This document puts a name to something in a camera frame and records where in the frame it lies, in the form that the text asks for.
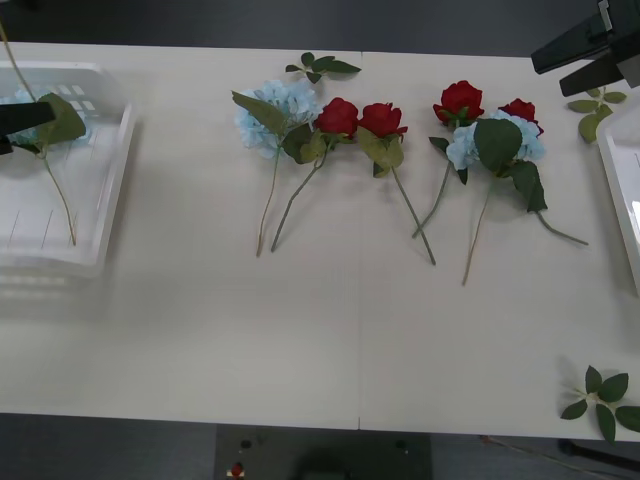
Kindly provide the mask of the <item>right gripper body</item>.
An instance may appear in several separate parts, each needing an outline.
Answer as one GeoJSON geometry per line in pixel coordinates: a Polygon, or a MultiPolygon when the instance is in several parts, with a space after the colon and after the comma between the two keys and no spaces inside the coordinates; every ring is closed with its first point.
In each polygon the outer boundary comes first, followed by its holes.
{"type": "Polygon", "coordinates": [[[610,51],[622,77],[631,88],[639,86],[639,2],[613,0],[609,2],[613,27],[610,51]]]}

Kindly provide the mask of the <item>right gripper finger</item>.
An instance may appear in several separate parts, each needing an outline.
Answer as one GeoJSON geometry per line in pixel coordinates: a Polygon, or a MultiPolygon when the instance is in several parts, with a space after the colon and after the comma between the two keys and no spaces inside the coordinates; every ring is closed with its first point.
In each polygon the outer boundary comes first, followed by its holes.
{"type": "Polygon", "coordinates": [[[611,55],[604,55],[560,80],[564,97],[600,88],[624,78],[611,55]]]}
{"type": "Polygon", "coordinates": [[[602,10],[536,50],[531,55],[533,68],[536,73],[544,74],[587,57],[610,55],[612,32],[610,15],[602,10]]]}

